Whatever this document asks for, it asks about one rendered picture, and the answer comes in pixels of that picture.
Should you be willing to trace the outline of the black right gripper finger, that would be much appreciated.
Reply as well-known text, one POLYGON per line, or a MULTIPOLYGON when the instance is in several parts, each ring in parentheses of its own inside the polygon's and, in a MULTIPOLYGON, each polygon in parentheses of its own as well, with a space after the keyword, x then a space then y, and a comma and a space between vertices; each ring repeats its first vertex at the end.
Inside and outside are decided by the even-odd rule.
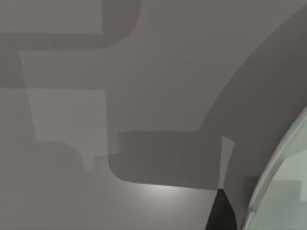
POLYGON ((224 189, 217 190, 205 230, 238 230, 234 210, 224 189))

